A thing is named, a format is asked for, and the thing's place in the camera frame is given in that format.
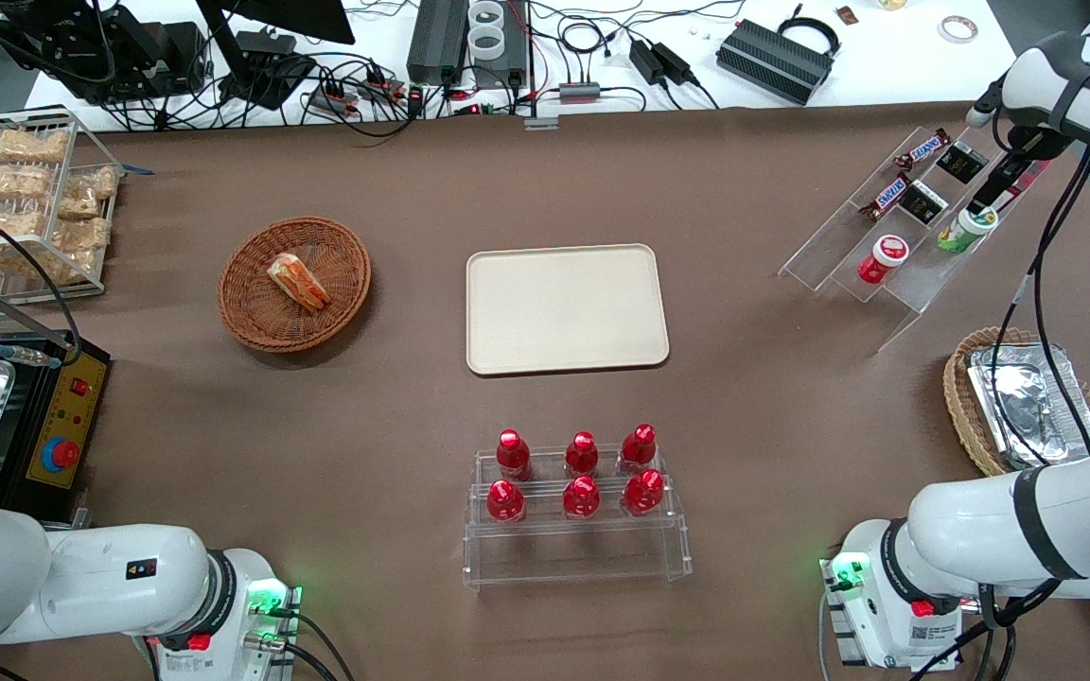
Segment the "tape roll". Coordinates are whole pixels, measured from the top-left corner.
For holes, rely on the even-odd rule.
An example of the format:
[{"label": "tape roll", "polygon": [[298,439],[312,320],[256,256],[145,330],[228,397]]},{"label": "tape roll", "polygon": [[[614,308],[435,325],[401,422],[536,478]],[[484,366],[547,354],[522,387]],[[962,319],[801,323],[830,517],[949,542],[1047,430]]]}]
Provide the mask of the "tape roll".
[{"label": "tape roll", "polygon": [[979,36],[979,25],[968,17],[960,17],[953,14],[950,17],[940,19],[936,25],[936,33],[949,42],[965,45]]},{"label": "tape roll", "polygon": [[476,0],[470,5],[470,26],[502,27],[502,4],[494,0]]},{"label": "tape roll", "polygon": [[[487,47],[481,47],[477,41],[483,38],[494,38],[497,42]],[[495,25],[476,25],[471,27],[469,44],[470,54],[475,60],[481,61],[497,60],[498,57],[502,56],[502,51],[506,50],[506,45],[502,44],[502,29]]]}]

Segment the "metal rack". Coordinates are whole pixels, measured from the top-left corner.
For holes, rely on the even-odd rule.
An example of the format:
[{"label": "metal rack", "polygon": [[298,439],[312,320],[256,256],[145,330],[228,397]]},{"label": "metal rack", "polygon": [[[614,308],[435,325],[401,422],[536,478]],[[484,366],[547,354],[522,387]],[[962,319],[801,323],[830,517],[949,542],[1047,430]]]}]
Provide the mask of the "metal rack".
[{"label": "metal rack", "polygon": [[[0,132],[3,130],[23,130],[28,133],[46,133],[47,131],[65,130],[69,132],[69,139],[66,141],[64,159],[61,163],[12,163],[12,165],[44,165],[51,169],[52,181],[49,183],[47,196],[44,198],[13,198],[13,199],[0,199],[0,211],[39,211],[47,216],[47,223],[45,224],[44,233],[39,235],[23,235],[17,236],[16,241],[22,246],[25,246],[27,251],[31,252],[34,257],[38,257],[41,262],[49,263],[60,263],[65,267],[70,267],[76,275],[70,283],[64,283],[58,285],[58,290],[61,291],[61,295],[64,297],[78,297],[78,296],[95,296],[95,294],[104,293],[104,252],[105,248],[97,248],[94,254],[94,259],[89,264],[89,267],[80,266],[70,254],[66,254],[60,247],[53,244],[53,236],[58,227],[58,211],[56,210],[57,205],[60,203],[61,197],[65,195],[65,184],[69,178],[74,173],[82,172],[95,172],[97,169],[105,167],[112,167],[116,169],[117,178],[125,175],[124,165],[121,165],[117,160],[116,156],[108,150],[108,147],[104,146],[104,143],[99,141],[94,133],[90,132],[83,124],[82,121],[70,112],[69,109],[64,108],[49,108],[41,109],[41,111],[14,111],[0,113]],[[98,150],[94,147],[80,146],[78,137],[80,135],[86,135],[86,138],[98,147]],[[75,151],[78,149],[89,149],[95,155],[95,160],[92,162],[83,162],[85,154],[78,154],[77,160],[80,165],[74,165],[76,159]],[[99,153],[102,153],[104,159],[99,159]],[[99,217],[108,220],[109,229],[111,224],[111,216],[117,207],[117,195],[112,194],[111,197],[104,199],[99,205]],[[12,246],[8,244],[3,239],[0,239],[0,258],[11,257],[13,254]],[[33,303],[39,301],[52,301],[53,294],[44,283],[44,280],[39,279],[38,276],[20,276],[14,275],[14,272],[3,271],[0,269],[0,297],[3,301],[11,303],[12,305],[21,305],[22,303]]]},{"label": "metal rack", "polygon": [[644,516],[633,518],[619,504],[628,482],[628,476],[615,470],[619,447],[597,445],[602,457],[593,477],[601,504],[586,520],[568,520],[562,514],[562,491],[570,483],[564,470],[566,448],[534,449],[533,478],[517,483],[528,515],[510,525],[485,511],[491,484],[500,474],[493,450],[476,452],[462,536],[463,582],[479,589],[491,584],[625,577],[674,582],[691,574],[688,521],[662,453],[655,454],[652,465],[664,474],[663,503]]},{"label": "metal rack", "polygon": [[[851,197],[848,197],[838,210],[832,212],[829,219],[822,223],[818,232],[814,232],[778,271],[778,276],[792,276],[792,279],[799,280],[810,290],[822,290],[827,283],[835,283],[861,303],[869,303],[877,297],[889,297],[896,301],[897,305],[906,306],[906,317],[891,337],[886,338],[879,352],[886,349],[886,345],[893,343],[920,319],[940,296],[944,285],[952,281],[969,262],[973,251],[986,240],[986,238],[979,239],[965,252],[956,255],[936,245],[936,235],[952,224],[952,220],[957,218],[957,212],[969,204],[973,191],[986,181],[986,173],[1000,163],[1003,154],[992,138],[990,130],[968,127],[956,137],[957,141],[986,157],[986,166],[974,174],[970,182],[961,183],[937,167],[936,160],[942,158],[943,151],[935,153],[933,159],[922,161],[922,168],[907,173],[912,181],[921,181],[948,204],[928,224],[915,219],[911,212],[900,206],[892,207],[877,223],[860,215],[861,207],[873,202],[882,190],[894,182],[899,172],[893,162],[895,156],[920,146],[933,133],[930,130],[916,129],[882,161],[881,167],[867,178],[860,189],[853,191]],[[1020,197],[1016,197],[1004,207],[1004,215],[1012,211],[1018,199]],[[903,238],[911,248],[911,254],[903,266],[886,276],[883,283],[865,283],[860,276],[857,276],[857,264],[869,254],[874,242],[886,233],[895,233]]]}]

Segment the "red emergency button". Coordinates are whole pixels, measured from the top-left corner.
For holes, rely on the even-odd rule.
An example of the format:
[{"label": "red emergency button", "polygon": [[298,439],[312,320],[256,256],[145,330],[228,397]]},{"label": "red emergency button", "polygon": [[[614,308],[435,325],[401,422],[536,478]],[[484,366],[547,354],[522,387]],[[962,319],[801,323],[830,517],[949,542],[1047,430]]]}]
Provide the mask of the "red emergency button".
[{"label": "red emergency button", "polygon": [[916,600],[911,604],[911,612],[916,617],[930,617],[936,615],[936,607],[929,600]]},{"label": "red emergency button", "polygon": [[70,440],[58,442],[53,448],[53,464],[57,469],[70,469],[78,462],[78,446]]}]

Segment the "wicker basket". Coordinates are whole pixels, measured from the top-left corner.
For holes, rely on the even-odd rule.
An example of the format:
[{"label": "wicker basket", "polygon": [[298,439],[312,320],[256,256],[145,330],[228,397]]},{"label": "wicker basket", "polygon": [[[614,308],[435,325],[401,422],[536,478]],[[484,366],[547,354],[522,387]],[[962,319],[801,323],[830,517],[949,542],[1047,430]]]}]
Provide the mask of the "wicker basket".
[{"label": "wicker basket", "polygon": [[[330,294],[325,309],[306,311],[269,279],[268,266],[282,252],[302,259]],[[286,219],[255,233],[231,255],[217,284],[217,309],[243,345],[295,353],[347,326],[368,295],[371,280],[368,252],[350,229],[317,217]]]},{"label": "wicker basket", "polygon": [[[966,336],[944,364],[944,403],[948,405],[953,427],[957,429],[957,438],[961,441],[965,452],[970,454],[973,465],[979,466],[979,470],[986,475],[1003,475],[1012,473],[1013,470],[995,449],[991,427],[986,425],[982,406],[973,396],[973,384],[970,384],[970,377],[966,374],[965,357],[973,350],[994,345],[995,337],[998,335],[1000,328],[992,326]],[[1032,343],[1037,341],[1037,336],[1009,327],[1004,335],[1004,341]],[[1087,401],[1087,409],[1090,410],[1090,390],[1087,384],[1079,380],[1079,389]]]}]

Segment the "red wire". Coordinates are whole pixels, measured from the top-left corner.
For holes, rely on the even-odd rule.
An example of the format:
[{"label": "red wire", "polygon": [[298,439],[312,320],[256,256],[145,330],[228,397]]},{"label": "red wire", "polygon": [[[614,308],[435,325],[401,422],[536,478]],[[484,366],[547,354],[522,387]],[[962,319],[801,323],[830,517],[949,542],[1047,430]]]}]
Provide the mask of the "red wire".
[{"label": "red wire", "polygon": [[511,13],[516,14],[516,21],[520,22],[520,27],[522,27],[522,29],[524,31],[524,35],[528,36],[528,42],[532,45],[533,50],[536,50],[536,54],[541,56],[542,65],[545,66],[545,83],[542,83],[541,87],[537,87],[537,89],[533,89],[528,94],[529,99],[536,99],[536,96],[541,95],[541,92],[545,89],[545,87],[548,87],[548,61],[545,60],[545,53],[542,52],[542,49],[537,47],[536,38],[533,38],[532,32],[528,29],[528,25],[526,23],[524,23],[524,19],[520,17],[520,10],[516,9],[516,3],[507,3],[507,5],[511,8]]}]

